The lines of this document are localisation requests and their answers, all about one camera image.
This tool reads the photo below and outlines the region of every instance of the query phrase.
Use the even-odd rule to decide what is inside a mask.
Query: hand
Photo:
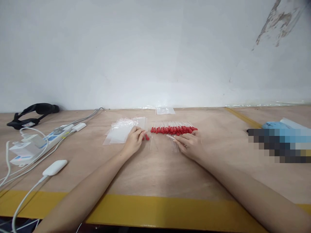
[[[190,159],[197,161],[206,154],[202,146],[200,133],[197,130],[193,131],[192,134],[181,134],[180,136],[174,136],[174,138],[176,140],[173,140],[173,142]]]
[[[121,152],[132,156],[140,148],[146,133],[147,131],[141,129],[138,126],[134,126],[127,136],[127,140]]]

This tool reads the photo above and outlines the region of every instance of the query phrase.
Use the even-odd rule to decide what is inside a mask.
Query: cable
[[[4,182],[7,180],[7,178],[9,177],[9,175],[11,173],[11,165],[10,165],[10,161],[9,161],[9,143],[10,143],[10,141],[6,142],[6,165],[8,168],[8,172],[7,172],[6,177],[3,179],[2,183],[0,184],[0,188],[4,184]]]
[[[47,136],[46,136],[44,133],[42,133],[40,130],[37,130],[37,129],[35,129],[35,128],[29,128],[29,127],[21,128],[21,129],[19,130],[19,132],[21,133],[21,135],[23,135],[22,130],[24,130],[24,129],[32,129],[32,130],[34,130],[34,131],[37,131],[37,132],[39,132],[40,134],[42,134],[43,137],[45,138],[45,140],[46,140],[47,143],[45,144],[44,150],[37,156],[37,158],[39,158],[39,157],[46,151],[46,149],[48,148],[49,140],[48,140]],[[32,162],[32,163],[30,163],[30,164],[27,164],[25,167],[23,167],[22,169],[19,169],[18,171],[16,171],[16,172],[10,174],[9,176],[14,175],[14,174],[20,172],[21,170],[24,170],[25,168],[29,167],[29,166],[32,165],[33,163],[34,163],[34,162]]]
[[[16,230],[18,231],[18,230],[20,230],[20,229],[22,229],[22,228],[24,228],[24,227],[27,227],[27,226],[29,226],[29,225],[35,223],[35,222],[38,223],[39,221],[40,221],[40,219],[36,219],[36,220],[34,220],[34,221],[32,221],[32,222],[30,222],[30,223],[28,223],[28,224],[26,224],[26,225],[24,225],[24,226],[22,226],[22,227],[20,227],[20,228],[17,228]]]
[[[57,146],[54,148],[54,150],[52,150],[50,153],[48,153],[46,156],[44,156],[41,160],[39,160],[36,165],[34,165],[31,169],[29,169],[28,171],[25,171],[24,173],[19,174],[18,176],[12,178],[11,180],[8,180],[7,182],[5,182],[4,184],[7,184],[23,175],[25,175],[26,173],[30,172],[32,169],[34,169],[35,167],[37,167],[43,160],[45,160],[47,157],[49,157],[52,153],[54,153],[57,148],[60,146],[60,144],[62,143],[62,141],[65,140],[65,138],[67,138],[68,136],[72,135],[75,131],[71,131],[66,137],[64,137],[62,140],[60,140],[57,144]]]
[[[80,226],[81,226],[81,225],[82,225],[82,223],[80,223]],[[80,226],[78,227],[78,229],[77,229],[77,231],[76,231],[75,233],[78,233]]]
[[[5,231],[5,230],[3,230],[3,229],[0,229],[0,232],[9,233],[8,231]]]
[[[15,228],[15,220],[16,220],[16,217],[17,217],[17,214],[19,212],[19,209],[22,207],[22,204],[24,203],[24,201],[26,200],[26,198],[28,197],[28,195],[42,182],[44,181],[48,176],[44,176],[42,177],[33,187],[31,190],[29,190],[29,192],[26,194],[26,196],[24,197],[24,199],[20,202],[19,206],[17,207],[15,213],[14,213],[14,216],[13,216],[13,219],[12,219],[12,231],[13,233],[17,233],[17,229]]]
[[[62,128],[65,128],[65,127],[67,127],[69,125],[74,125],[76,123],[80,123],[81,121],[84,121],[84,120],[87,120],[87,119],[91,118],[92,116],[96,115],[99,112],[100,109],[104,109],[104,108],[100,107],[98,109],[95,109],[95,111],[91,115],[89,115],[89,116],[87,116],[85,118],[82,118],[82,119],[75,120],[75,121],[71,122],[70,124],[68,124],[66,126],[62,126]]]
[[[1,223],[0,226],[5,225],[5,224],[7,224],[7,223],[9,223],[9,222],[11,222],[11,221],[12,221],[12,220],[8,220],[7,222]]]
[[[37,222],[37,224],[36,224],[35,229],[36,229],[36,228],[37,228],[37,226],[39,225],[39,222],[40,222],[40,219],[38,219],[38,222]]]

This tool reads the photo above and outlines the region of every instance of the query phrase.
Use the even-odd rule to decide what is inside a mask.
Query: person's left hand
[[[136,151],[138,151],[146,133],[147,131],[144,129],[134,126],[127,137],[122,153],[132,156]]]

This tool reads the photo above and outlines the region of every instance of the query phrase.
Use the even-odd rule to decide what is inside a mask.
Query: power strip
[[[14,164],[14,165],[18,165],[20,167],[23,167],[27,164],[36,162],[38,159],[40,159],[43,155],[45,155],[50,149],[52,149],[52,147],[54,147],[57,143],[60,142],[60,140],[63,139],[63,137],[65,136],[65,134],[67,134],[68,132],[70,132],[72,130],[72,128],[74,127],[74,125],[69,125],[67,127],[65,127],[63,130],[64,132],[62,132],[61,134],[54,134],[54,132],[51,132],[49,135],[47,135],[49,144],[47,149],[45,150],[44,153],[42,153],[42,155],[39,157],[40,153],[44,150],[46,143],[40,147],[40,152],[37,153],[35,156],[16,156],[14,159],[12,159],[10,161],[10,163]]]

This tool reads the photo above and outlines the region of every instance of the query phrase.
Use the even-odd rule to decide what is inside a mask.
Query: white wall
[[[256,45],[273,5],[0,0],[0,112],[308,100],[310,14]]]

